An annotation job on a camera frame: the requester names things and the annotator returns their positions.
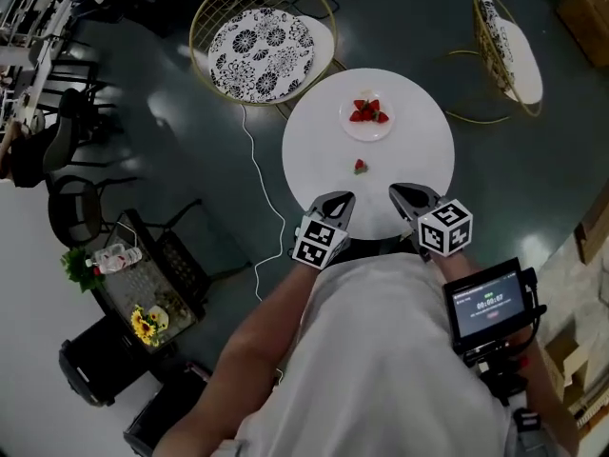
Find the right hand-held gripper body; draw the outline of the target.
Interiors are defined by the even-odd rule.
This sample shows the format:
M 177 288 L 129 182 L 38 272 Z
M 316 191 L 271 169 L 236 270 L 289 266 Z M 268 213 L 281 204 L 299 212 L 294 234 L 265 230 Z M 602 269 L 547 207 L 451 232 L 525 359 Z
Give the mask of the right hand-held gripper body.
M 415 236 L 412 244 L 424 261 L 429 261 L 432 253 L 448 257 L 471 243 L 473 215 L 460 201 L 414 183 L 392 184 L 388 193 L 411 227 Z

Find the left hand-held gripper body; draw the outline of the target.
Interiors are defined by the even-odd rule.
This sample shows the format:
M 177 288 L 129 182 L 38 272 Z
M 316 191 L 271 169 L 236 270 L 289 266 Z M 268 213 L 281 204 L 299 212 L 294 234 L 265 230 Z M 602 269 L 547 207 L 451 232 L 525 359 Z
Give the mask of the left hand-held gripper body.
M 324 269 L 350 243 L 347 227 L 355 204 L 350 191 L 318 196 L 295 229 L 293 259 Z

